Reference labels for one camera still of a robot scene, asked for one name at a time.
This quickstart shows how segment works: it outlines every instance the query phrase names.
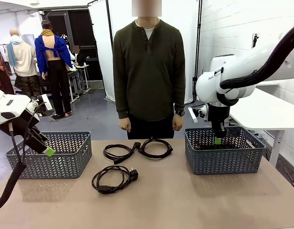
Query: wristwatch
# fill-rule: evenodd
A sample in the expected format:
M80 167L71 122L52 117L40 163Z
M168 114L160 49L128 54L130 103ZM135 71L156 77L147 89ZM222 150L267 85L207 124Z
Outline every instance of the wristwatch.
M185 111L176 111L176 114L183 117L185 115Z

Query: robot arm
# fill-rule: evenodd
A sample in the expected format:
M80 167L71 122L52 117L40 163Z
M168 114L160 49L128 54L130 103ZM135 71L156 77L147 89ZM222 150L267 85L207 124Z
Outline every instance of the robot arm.
M255 47L234 62L199 77L197 98L206 105L189 111L195 122L198 116L208 116L215 136L222 138L226 134L224 120L229 117L230 107L250 96L256 84L293 78L294 27L282 38Z
M21 135L24 138L23 144L37 153L45 153L48 156L54 154L54 151L45 144L47 138L35 127L40 121L36 115L36 108L43 103L46 104L48 110L52 109L46 95L39 96L38 100L31 102L31 99L25 95L9 95L0 90L0 130L12 137L12 142L18 155L18 163L0 198L0 208L9 199L14 186L26 168L25 156L20 156L14 136Z
M12 123L14 135L25 137L26 133L25 144L37 153L47 153L50 150L45 145L46 137L35 127L40 121L39 117L33 115L36 107L43 102L46 102L48 110L52 109L46 95L31 102L25 95L4 94L0 90L0 130L10 135L9 123Z

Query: white backdrop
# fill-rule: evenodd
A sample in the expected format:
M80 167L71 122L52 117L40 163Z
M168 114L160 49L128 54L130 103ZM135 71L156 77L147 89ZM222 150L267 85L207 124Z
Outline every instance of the white backdrop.
M130 24L132 17L131 0L109 0L113 37L116 32ZM107 98L115 101L113 83L113 57L105 0L95 2L89 7L93 30L98 47L101 71L104 78ZM162 17L166 23L180 30L186 59L185 103L193 100L192 77L195 75L195 55L198 22L198 2L196 0L162 0Z

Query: desk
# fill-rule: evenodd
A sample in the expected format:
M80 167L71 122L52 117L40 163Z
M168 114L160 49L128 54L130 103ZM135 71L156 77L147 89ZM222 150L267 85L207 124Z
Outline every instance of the desk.
M71 96L71 104L75 102L79 98L79 95L81 94L77 87L77 75L79 74L78 72L79 72L78 70L75 70L75 71L69 71L67 73L67 77L69 81L70 96ZM47 94L48 96L51 96L52 93L51 91L48 90L50 88L48 75L46 75L46 80L44 80L42 79L40 74L38 74L38 79L39 79L39 84L40 84L42 94ZM71 80L73 82L74 93L72 91Z
M89 88L89 83L88 83L88 79L87 79L87 75L88 75L88 72L87 72L87 67L88 67L89 65L85 65L85 66L76 66L75 65L75 67L77 68L77 69L83 69L84 70L84 77L85 77L85 83L86 83L86 89L84 90L84 93L86 94L86 93L88 93L90 90L91 90L91 88Z
M135 152L122 165L137 169L138 180L113 195L99 194L92 188L92 177L112 165L103 156L104 147L133 143L92 141L93 156L76 180L20 180L0 210L0 229L294 227L294 188L267 160L262 159L257 174L196 176L186 160L184 139L169 140L173 153L164 160ZM147 150L165 151L156 148ZM119 173L109 173L101 182L116 185L120 179ZM5 183L0 184L0 195Z
M263 81L258 83L256 86L276 86L279 85L278 81L272 80L272 81Z
M270 157L276 166L285 130L294 129L294 105L259 89L231 107L230 115L249 130L277 130Z

